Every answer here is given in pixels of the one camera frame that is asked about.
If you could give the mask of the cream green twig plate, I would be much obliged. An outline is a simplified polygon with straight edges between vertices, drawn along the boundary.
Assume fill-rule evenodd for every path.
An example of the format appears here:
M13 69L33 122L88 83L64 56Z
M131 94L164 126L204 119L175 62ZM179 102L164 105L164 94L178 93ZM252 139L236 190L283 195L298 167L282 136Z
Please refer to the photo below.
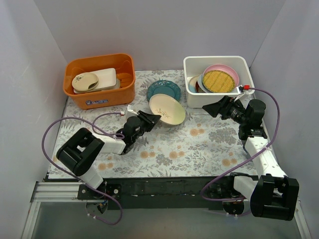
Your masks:
M186 117L184 107L173 97L165 94L153 95L149 106L154 115L160 115L160 120L168 125L182 124Z

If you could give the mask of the yellow woven plate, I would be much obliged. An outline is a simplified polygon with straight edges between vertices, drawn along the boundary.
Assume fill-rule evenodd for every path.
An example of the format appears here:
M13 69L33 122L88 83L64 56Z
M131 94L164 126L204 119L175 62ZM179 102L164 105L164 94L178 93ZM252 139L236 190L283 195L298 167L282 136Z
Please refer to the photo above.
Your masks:
M228 73L212 70L203 74L204 87L213 93L229 93L235 88L235 80Z

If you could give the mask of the light blue plate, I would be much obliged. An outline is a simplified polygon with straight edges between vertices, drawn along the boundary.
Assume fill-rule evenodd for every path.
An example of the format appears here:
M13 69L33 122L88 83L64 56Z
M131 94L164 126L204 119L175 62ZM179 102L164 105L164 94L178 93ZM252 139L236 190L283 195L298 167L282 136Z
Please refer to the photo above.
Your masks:
M198 82L199 87L200 87L205 93L209 93L209 94L211 93L211 91L209 91L209 90L204 86L204 84L203 84L203 73L198 76L197 82Z

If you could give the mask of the cream blue tree plate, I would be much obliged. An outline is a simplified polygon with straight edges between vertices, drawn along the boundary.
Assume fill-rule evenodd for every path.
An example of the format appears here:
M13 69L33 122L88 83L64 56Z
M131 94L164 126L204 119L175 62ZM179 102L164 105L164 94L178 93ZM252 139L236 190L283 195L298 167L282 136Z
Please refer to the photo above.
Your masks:
M196 88L198 77L199 77L199 75L196 75L196 76L192 77L188 82L188 88L189 88L189 91L191 93L198 93L197 88Z

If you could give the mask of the dark teal scalloped plate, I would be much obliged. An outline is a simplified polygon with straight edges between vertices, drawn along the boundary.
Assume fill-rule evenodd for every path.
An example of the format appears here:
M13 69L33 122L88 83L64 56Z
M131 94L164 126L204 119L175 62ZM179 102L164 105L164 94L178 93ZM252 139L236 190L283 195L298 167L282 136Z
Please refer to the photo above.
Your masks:
M168 80L158 80L153 82L147 90L147 100L149 101L152 96L156 94L164 94L174 98L176 101L181 99L181 89L180 87Z

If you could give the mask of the pink plate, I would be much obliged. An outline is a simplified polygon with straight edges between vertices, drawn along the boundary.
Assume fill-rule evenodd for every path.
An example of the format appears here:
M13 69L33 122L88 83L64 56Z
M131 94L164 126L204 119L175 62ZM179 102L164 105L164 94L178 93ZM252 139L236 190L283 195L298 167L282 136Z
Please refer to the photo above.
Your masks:
M235 80L235 87L237 87L239 85L239 76L237 74L237 72L235 70L233 70L231 67L226 66L226 65L221 65L221 64L215 64L215 65L211 65L209 67L207 67L203 74L208 72L208 71L212 71L212 70L220 70L220 71L224 71L226 73L228 73L229 75L231 75L234 80Z

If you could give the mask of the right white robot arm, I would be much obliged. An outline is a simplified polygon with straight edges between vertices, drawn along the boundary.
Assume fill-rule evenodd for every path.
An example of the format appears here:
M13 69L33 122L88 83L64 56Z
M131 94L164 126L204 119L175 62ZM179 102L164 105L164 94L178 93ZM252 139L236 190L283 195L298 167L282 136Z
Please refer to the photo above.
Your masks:
M226 194L231 198L243 195L250 202L255 217L290 221L294 217L299 183L290 178L278 165L264 128L261 126L266 105L252 99L244 107L240 100L224 96L220 101L202 107L212 117L232 119L239 124L239 139L245 152L252 157L258 180L250 176L235 176L226 184Z

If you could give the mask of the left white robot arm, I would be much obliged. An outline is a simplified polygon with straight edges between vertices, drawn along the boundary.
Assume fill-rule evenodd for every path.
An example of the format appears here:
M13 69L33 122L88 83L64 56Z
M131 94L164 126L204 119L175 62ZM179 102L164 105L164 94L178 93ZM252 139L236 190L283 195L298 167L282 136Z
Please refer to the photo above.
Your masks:
M95 199L105 196L103 178L93 167L99 153L125 155L145 132L150 132L159 122L160 115L138 111L127 118L124 126L115 135L101 136L86 128L79 129L57 151L56 157L76 177L89 185L89 193Z

